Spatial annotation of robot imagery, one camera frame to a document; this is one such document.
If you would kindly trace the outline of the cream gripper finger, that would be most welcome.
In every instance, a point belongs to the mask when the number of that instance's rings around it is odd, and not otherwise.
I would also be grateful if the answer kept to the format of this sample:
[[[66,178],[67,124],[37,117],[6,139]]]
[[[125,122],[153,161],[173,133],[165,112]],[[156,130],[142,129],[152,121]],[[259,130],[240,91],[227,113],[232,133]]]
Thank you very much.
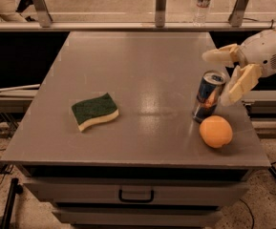
[[[221,63],[228,68],[233,68],[234,64],[239,61],[237,52],[239,46],[230,44],[218,49],[210,50],[202,54],[202,59],[205,62]]]
[[[261,76],[262,69],[259,64],[248,64],[243,68],[237,66],[223,89],[221,104],[223,106],[235,104],[258,84]]]

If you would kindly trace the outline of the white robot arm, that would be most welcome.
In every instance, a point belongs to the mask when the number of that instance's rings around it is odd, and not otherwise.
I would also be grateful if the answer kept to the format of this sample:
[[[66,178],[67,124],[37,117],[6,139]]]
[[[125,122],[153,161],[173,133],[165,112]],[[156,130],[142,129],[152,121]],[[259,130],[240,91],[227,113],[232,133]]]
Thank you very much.
[[[204,52],[202,59],[226,67],[237,63],[221,95],[223,106],[233,105],[250,92],[260,78],[276,73],[276,28],[254,34],[241,45],[230,44]]]

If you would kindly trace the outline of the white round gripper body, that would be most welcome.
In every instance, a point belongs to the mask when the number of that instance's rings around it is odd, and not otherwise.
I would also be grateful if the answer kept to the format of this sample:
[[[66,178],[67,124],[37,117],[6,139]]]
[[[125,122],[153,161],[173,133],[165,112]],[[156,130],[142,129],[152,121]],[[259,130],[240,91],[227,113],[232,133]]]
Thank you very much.
[[[241,66],[259,64],[262,77],[276,73],[276,29],[261,31],[248,37],[240,46]]]

